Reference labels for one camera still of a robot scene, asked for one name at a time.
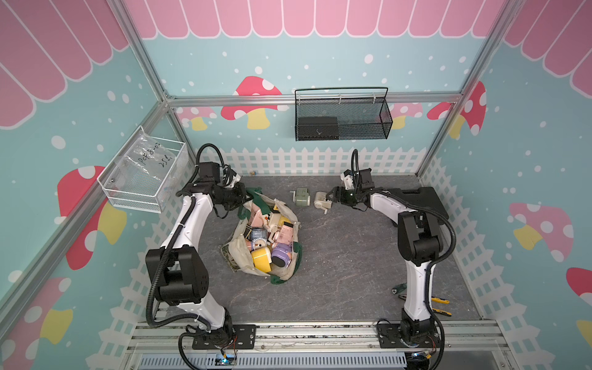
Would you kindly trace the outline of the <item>beige pencil sharpener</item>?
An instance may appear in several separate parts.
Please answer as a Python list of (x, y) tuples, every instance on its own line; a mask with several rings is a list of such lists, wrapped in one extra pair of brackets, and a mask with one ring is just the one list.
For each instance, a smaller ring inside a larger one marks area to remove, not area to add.
[(317, 192), (314, 196), (314, 207), (328, 214), (332, 207), (332, 201), (328, 199), (326, 192)]

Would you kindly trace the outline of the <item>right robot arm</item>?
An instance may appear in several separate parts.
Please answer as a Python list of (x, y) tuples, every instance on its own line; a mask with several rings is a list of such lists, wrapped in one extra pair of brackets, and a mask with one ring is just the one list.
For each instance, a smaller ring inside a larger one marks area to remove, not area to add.
[(397, 247), (405, 260), (407, 295), (398, 326), (398, 337), (407, 347), (444, 338), (441, 322), (433, 311), (433, 271), (445, 261), (456, 244), (448, 216), (430, 207), (433, 190), (416, 191), (376, 187), (370, 168), (359, 165), (359, 151), (351, 154), (351, 168), (342, 174), (343, 185), (335, 187), (327, 200), (359, 209), (362, 204), (396, 224)]

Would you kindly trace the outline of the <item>green pencil sharpener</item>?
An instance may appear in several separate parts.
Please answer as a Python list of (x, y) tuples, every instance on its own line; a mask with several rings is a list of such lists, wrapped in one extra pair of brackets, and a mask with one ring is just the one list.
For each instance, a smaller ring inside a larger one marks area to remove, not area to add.
[(300, 208), (309, 207), (311, 204), (311, 195), (306, 187), (298, 187), (291, 191), (293, 203)]

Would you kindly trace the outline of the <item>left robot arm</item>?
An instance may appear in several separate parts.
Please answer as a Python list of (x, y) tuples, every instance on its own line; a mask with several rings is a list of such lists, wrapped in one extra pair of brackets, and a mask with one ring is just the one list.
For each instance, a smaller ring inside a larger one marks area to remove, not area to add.
[(194, 172), (176, 194), (183, 201), (180, 215), (163, 246), (145, 256), (150, 278), (146, 323), (161, 328), (188, 320), (184, 337), (224, 349), (236, 334), (228, 310), (209, 292), (209, 273), (198, 245), (208, 216), (218, 207), (229, 214), (248, 202), (248, 193), (219, 148), (205, 143), (197, 151)]

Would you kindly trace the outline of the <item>cream canvas tote bag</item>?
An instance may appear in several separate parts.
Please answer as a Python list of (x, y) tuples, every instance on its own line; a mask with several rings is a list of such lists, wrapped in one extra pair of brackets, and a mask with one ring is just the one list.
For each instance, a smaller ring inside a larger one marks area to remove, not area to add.
[[(300, 267), (302, 245), (298, 240), (298, 232), (301, 223), (282, 200), (267, 197), (260, 188), (248, 188), (247, 193), (248, 201), (238, 208), (239, 223), (230, 240), (220, 247), (220, 252), (231, 271), (270, 278), (273, 285), (281, 285), (289, 281)], [(271, 272), (263, 273), (254, 267), (251, 251), (267, 247), (272, 252), (277, 245), (275, 236), (283, 223), (294, 225), (292, 261), (286, 268), (279, 268), (271, 262)], [(265, 228), (268, 240), (251, 241), (252, 228)]]

